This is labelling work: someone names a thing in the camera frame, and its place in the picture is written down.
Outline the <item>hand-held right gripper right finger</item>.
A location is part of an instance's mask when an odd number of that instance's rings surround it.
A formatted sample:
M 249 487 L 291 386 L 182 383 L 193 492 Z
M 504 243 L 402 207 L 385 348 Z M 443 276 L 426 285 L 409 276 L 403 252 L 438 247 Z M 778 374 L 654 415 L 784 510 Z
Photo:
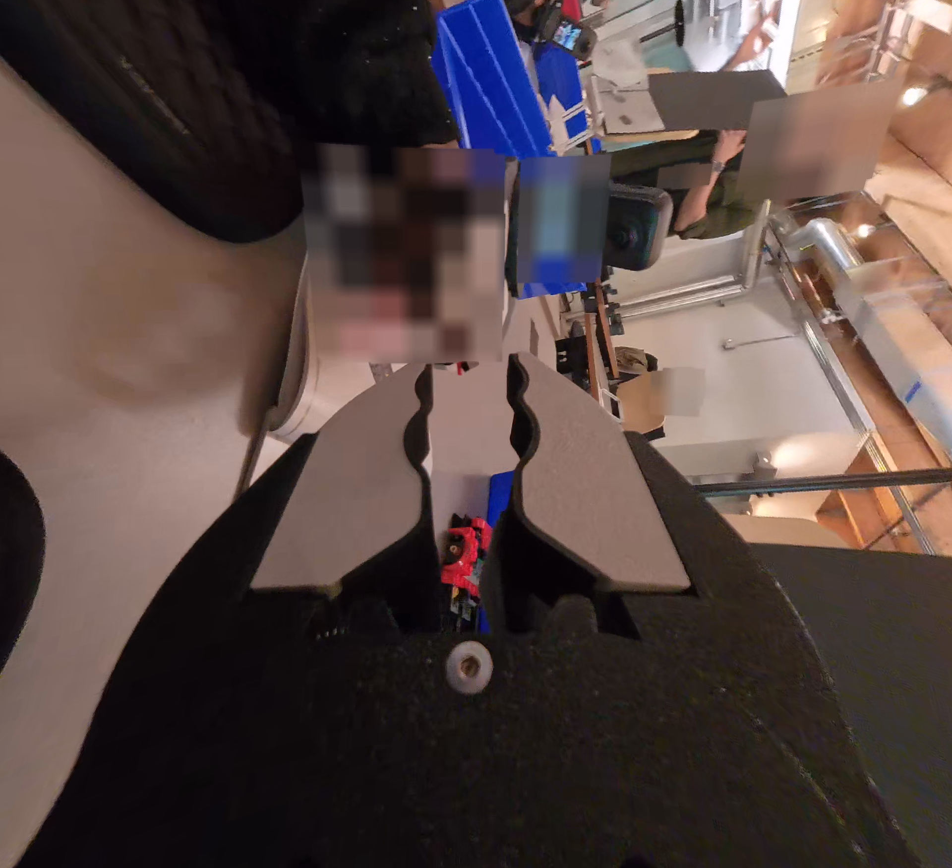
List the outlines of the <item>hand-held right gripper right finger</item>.
M 692 583 L 624 432 L 530 353 L 509 356 L 506 398 L 518 460 L 482 578 L 490 631 L 538 633 L 581 600 L 599 632 L 637 634 L 631 597 Z

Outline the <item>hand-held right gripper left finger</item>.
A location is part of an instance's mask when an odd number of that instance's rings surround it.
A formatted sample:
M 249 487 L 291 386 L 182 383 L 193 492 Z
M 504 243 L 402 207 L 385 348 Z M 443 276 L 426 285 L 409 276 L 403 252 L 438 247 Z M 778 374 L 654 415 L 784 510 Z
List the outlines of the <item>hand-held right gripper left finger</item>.
M 382 600 L 404 632 L 441 627 L 427 421 L 432 370 L 408 365 L 354 398 L 313 438 L 252 579 L 341 608 Z

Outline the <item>red and black lego car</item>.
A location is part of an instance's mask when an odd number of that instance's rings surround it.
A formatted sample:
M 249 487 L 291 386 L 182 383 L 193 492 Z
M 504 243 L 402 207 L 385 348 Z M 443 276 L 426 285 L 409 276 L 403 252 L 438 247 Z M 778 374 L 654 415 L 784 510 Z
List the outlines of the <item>red and black lego car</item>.
M 487 634 L 489 622 L 480 583 L 493 527 L 482 517 L 452 514 L 438 546 L 443 627 L 460 634 Z

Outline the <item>blue plastic bin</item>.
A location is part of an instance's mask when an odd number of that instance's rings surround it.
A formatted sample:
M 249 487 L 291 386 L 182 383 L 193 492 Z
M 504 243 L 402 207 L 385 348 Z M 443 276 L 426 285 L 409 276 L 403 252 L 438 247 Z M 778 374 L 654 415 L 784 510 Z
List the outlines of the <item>blue plastic bin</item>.
M 465 0 L 436 17 L 431 66 L 465 149 L 554 156 L 552 136 L 504 0 Z
M 487 510 L 485 521 L 495 528 L 503 516 L 509 504 L 512 491 L 512 484 L 515 472 L 510 470 L 504 473 L 498 473 L 490 477 Z M 480 601 L 478 610 L 476 631 L 478 634 L 485 635 L 490 632 L 490 624 L 484 607 L 484 601 Z
M 541 44 L 531 49 L 530 57 L 551 150 L 560 157 L 600 153 L 601 141 L 577 60 L 558 47 Z

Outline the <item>black metal pole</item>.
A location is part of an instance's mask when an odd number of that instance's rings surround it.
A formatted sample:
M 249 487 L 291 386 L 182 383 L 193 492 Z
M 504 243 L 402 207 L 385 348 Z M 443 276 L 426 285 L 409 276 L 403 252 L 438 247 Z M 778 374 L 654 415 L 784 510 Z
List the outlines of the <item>black metal pole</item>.
M 776 496 L 827 491 L 898 489 L 951 483 L 950 468 L 899 470 L 872 473 L 810 476 L 771 481 L 708 482 L 694 484 L 704 496 Z

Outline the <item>black rounded pad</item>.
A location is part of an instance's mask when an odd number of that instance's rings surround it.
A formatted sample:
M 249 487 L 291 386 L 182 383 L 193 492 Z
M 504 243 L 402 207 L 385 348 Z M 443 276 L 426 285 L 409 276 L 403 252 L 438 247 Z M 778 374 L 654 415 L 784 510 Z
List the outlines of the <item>black rounded pad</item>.
M 46 529 L 37 495 L 1 454 L 1 668 L 26 625 L 43 572 Z

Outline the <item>dark cloth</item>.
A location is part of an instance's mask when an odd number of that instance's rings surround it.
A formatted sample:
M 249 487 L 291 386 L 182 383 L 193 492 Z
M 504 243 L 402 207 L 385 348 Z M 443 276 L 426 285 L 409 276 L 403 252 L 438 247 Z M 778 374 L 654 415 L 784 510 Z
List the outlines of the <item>dark cloth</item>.
M 453 144 L 428 0 L 232 0 L 255 75 L 320 143 Z

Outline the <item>black dimpled cushion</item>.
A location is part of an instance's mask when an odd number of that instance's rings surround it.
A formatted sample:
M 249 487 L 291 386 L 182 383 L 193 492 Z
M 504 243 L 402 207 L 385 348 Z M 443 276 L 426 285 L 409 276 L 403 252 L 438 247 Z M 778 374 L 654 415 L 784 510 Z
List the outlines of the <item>black dimpled cushion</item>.
M 162 208 L 226 243 L 302 212 L 279 113 L 200 0 L 1 0 L 1 55 Z

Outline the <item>silver air duct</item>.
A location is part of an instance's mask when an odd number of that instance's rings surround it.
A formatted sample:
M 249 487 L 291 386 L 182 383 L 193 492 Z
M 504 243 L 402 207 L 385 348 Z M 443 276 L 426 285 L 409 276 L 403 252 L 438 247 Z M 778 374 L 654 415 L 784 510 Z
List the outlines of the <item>silver air duct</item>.
M 810 259 L 831 287 L 835 311 L 852 329 L 904 409 L 949 455 L 951 447 L 950 285 L 917 255 L 865 259 L 832 219 L 798 226 L 775 221 L 792 260 Z

